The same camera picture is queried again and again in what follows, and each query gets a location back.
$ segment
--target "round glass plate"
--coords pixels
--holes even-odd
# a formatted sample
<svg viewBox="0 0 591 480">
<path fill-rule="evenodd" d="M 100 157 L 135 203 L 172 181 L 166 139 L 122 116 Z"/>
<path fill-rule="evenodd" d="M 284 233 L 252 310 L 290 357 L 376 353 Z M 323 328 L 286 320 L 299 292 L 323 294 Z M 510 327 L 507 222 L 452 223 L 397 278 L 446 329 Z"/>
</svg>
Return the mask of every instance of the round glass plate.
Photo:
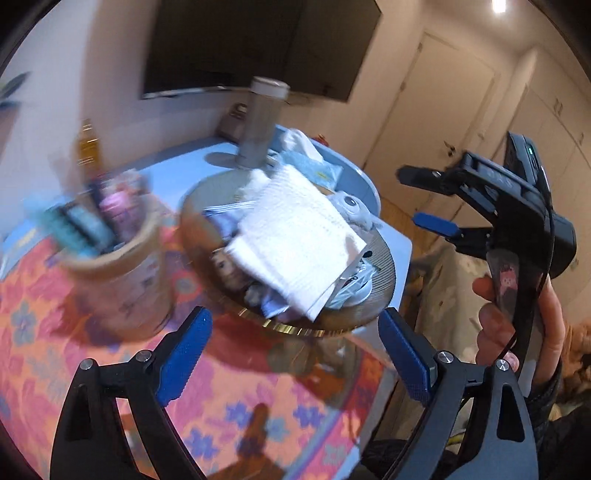
<svg viewBox="0 0 591 480">
<path fill-rule="evenodd" d="M 248 170 L 222 172 L 199 182 L 183 201 L 180 215 L 181 241 L 195 273 L 207 288 L 208 295 L 241 317 L 289 335 L 342 335 L 375 320 L 390 303 L 396 285 L 392 255 L 377 230 L 373 231 L 374 238 L 369 246 L 373 255 L 369 260 L 378 268 L 378 272 L 372 278 L 371 294 L 359 305 L 340 310 L 323 309 L 314 322 L 301 317 L 289 323 L 281 323 L 276 319 L 266 319 L 255 309 L 247 307 L 242 295 L 224 288 L 210 259 L 212 252 L 222 247 L 223 242 L 213 225 L 201 215 L 201 211 L 209 206 L 236 202 L 236 191 L 246 185 L 248 180 Z"/>
</svg>

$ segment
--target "door handle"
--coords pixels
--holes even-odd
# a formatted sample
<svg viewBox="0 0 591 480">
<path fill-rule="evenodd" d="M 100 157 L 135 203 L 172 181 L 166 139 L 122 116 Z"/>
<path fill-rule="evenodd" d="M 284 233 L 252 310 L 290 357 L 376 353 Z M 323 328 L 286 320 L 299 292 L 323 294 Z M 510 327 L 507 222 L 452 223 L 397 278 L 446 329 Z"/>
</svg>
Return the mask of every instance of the door handle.
<svg viewBox="0 0 591 480">
<path fill-rule="evenodd" d="M 454 154 L 456 153 L 456 147 L 454 145 L 451 145 L 451 144 L 447 143 L 445 140 L 443 141 L 443 143 L 445 144 L 445 146 L 448 149 L 447 156 L 448 157 L 453 157 Z"/>
</svg>

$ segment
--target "pink tablecloth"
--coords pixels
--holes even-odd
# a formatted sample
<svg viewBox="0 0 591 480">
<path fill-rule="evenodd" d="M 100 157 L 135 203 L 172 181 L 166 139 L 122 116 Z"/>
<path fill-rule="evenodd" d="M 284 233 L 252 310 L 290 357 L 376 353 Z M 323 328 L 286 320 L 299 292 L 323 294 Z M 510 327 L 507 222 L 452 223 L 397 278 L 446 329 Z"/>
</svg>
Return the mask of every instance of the pink tablecloth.
<svg viewBox="0 0 591 480">
<path fill-rule="evenodd" d="M 79 362 L 125 362 L 142 348 L 153 349 L 201 304 L 214 315 L 213 335 L 183 395 L 167 408 L 197 464 L 217 480 L 333 478 L 358 442 L 382 365 L 351 346 L 345 368 L 336 372 L 318 365 L 294 378 L 278 371 L 272 359 L 282 337 L 213 304 L 187 266 L 175 231 L 163 228 L 176 308 L 149 342 L 122 343 L 101 328 L 100 318 L 73 294 L 48 240 L 0 283 L 0 420 L 7 431 L 48 478 L 61 405 Z M 120 412 L 140 470 L 155 476 L 124 401 Z"/>
</svg>

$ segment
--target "television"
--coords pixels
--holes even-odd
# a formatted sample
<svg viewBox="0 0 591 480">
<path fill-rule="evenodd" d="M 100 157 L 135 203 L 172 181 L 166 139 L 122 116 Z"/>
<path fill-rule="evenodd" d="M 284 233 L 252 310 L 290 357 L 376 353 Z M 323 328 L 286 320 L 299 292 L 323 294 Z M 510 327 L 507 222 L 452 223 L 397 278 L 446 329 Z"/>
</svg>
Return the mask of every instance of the television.
<svg viewBox="0 0 591 480">
<path fill-rule="evenodd" d="M 263 76 L 346 102 L 380 17 L 375 0 L 162 0 L 142 97 L 248 88 Z"/>
</svg>

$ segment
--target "blue tissue package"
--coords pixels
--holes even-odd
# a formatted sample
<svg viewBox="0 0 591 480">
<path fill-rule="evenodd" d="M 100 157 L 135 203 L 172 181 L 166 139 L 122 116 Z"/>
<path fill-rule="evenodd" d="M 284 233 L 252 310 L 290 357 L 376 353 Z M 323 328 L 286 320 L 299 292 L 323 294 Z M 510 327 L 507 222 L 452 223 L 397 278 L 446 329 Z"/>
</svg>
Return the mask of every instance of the blue tissue package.
<svg viewBox="0 0 591 480">
<path fill-rule="evenodd" d="M 343 167 L 333 165 L 327 161 L 317 161 L 306 157 L 305 155 L 293 152 L 283 151 L 277 159 L 284 165 L 294 166 L 304 177 L 313 184 L 333 192 L 339 182 Z"/>
</svg>

